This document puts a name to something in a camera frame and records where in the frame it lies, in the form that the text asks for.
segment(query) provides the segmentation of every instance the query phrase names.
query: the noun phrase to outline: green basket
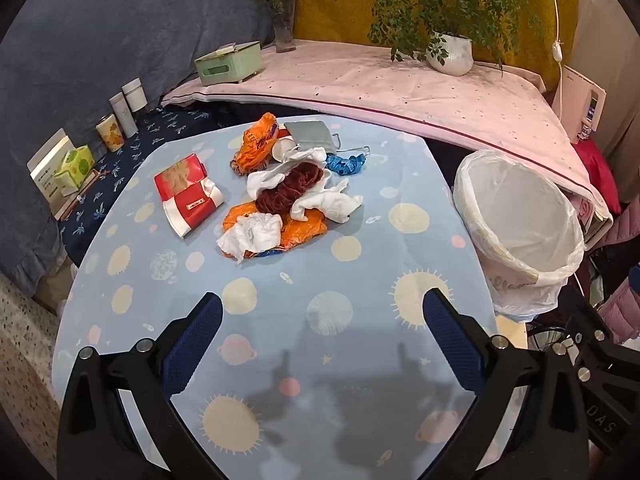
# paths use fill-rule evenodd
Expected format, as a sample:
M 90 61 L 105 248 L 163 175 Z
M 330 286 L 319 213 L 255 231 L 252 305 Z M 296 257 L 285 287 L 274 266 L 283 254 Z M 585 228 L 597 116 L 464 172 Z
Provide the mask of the green basket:
M 238 83 L 260 69 L 260 42 L 228 44 L 199 57 L 195 63 L 203 86 Z

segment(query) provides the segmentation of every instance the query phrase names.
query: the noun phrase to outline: pink appliance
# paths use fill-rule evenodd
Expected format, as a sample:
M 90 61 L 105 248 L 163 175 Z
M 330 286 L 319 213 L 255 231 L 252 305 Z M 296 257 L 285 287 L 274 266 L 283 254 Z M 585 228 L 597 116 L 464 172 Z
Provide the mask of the pink appliance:
M 562 76 L 551 108 L 560 118 L 572 143 L 588 139 L 596 130 L 607 93 L 593 81 L 568 66 Z

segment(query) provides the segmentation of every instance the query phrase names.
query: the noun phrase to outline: pink blanket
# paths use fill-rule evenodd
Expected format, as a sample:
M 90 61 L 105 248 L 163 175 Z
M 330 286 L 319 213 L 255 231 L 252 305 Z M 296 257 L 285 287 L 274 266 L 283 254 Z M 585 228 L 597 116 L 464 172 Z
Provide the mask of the pink blanket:
M 439 139 L 471 150 L 497 148 L 585 199 L 610 225 L 610 213 L 538 89 L 509 72 L 474 65 L 462 77 L 417 61 L 389 59 L 388 48 L 298 41 L 262 51 L 264 69 L 239 84 L 203 87 L 199 79 L 167 94 L 166 104 L 193 100 L 270 102 L 340 115 Z M 604 234 L 600 229 L 591 243 Z

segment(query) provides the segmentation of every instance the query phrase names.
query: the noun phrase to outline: navy patterned cloth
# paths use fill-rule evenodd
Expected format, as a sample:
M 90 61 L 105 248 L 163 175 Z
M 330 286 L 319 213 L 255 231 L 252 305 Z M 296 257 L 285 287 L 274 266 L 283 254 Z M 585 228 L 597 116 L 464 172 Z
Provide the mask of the navy patterned cloth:
M 117 152 L 109 152 L 95 165 L 104 172 L 78 197 L 71 214 L 58 226 L 66 252 L 80 266 L 105 216 L 137 168 L 159 146 L 204 132 L 238 124 L 225 103 L 200 104 L 197 108 L 172 107 L 154 110 L 142 119 L 140 130 Z

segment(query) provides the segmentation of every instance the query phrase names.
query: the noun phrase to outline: maroon scrunchie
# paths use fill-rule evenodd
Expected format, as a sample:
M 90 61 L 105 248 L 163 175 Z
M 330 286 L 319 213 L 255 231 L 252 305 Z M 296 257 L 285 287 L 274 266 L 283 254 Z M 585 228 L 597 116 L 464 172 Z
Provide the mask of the maroon scrunchie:
M 255 206 L 260 213 L 285 214 L 307 189 L 322 177 L 322 170 L 311 162 L 301 162 L 274 189 L 260 192 Z

